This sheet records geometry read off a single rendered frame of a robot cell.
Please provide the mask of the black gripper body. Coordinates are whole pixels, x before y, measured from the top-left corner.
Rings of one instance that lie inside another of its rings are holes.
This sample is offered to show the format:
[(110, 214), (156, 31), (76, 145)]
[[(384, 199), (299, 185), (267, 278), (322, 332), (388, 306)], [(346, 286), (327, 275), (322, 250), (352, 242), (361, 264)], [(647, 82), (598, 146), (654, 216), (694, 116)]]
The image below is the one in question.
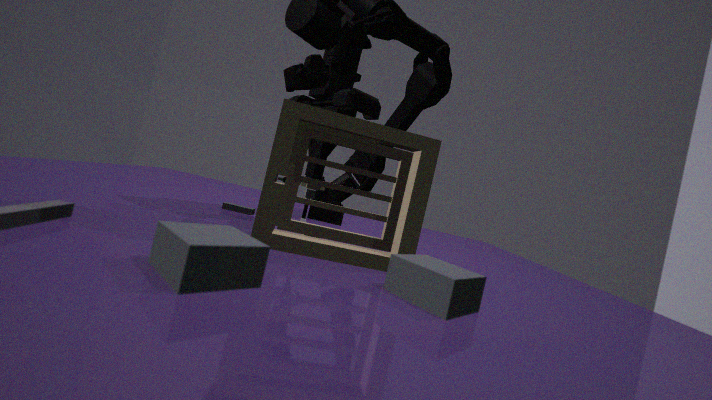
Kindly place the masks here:
[(353, 88), (354, 82), (360, 82), (361, 80), (361, 75), (357, 73), (358, 67), (353, 62), (337, 56), (323, 57), (325, 64), (329, 58), (333, 58), (333, 63), (336, 64), (336, 90), (326, 90), (325, 83), (325, 86), (309, 91), (308, 96), (315, 99), (305, 95), (299, 95), (289, 100), (352, 117), (356, 117), (358, 111), (362, 113), (366, 120), (378, 120), (381, 111), (379, 100), (363, 91)]

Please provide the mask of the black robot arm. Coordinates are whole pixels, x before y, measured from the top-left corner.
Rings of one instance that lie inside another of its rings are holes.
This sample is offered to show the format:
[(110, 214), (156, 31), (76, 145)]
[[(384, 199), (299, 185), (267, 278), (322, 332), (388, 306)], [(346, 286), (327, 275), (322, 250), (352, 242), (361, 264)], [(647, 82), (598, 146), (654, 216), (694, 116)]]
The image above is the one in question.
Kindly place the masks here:
[[(450, 47), (410, 18), (394, 0), (292, 0), (286, 10), (289, 30), (324, 56), (337, 56), (359, 65), (362, 49), (371, 49), (367, 35), (382, 40), (398, 40), (418, 51), (405, 97), (385, 126), (407, 131), (418, 115), (447, 95), (452, 71)], [(428, 57), (433, 61), (428, 62)], [(306, 57), (304, 64), (284, 69), (287, 92), (325, 86), (335, 91), (337, 74), (333, 58), (325, 64), (321, 55)], [(355, 150), (344, 164), (382, 174), (386, 158)], [(331, 183), (370, 192), (376, 178), (347, 172)]]

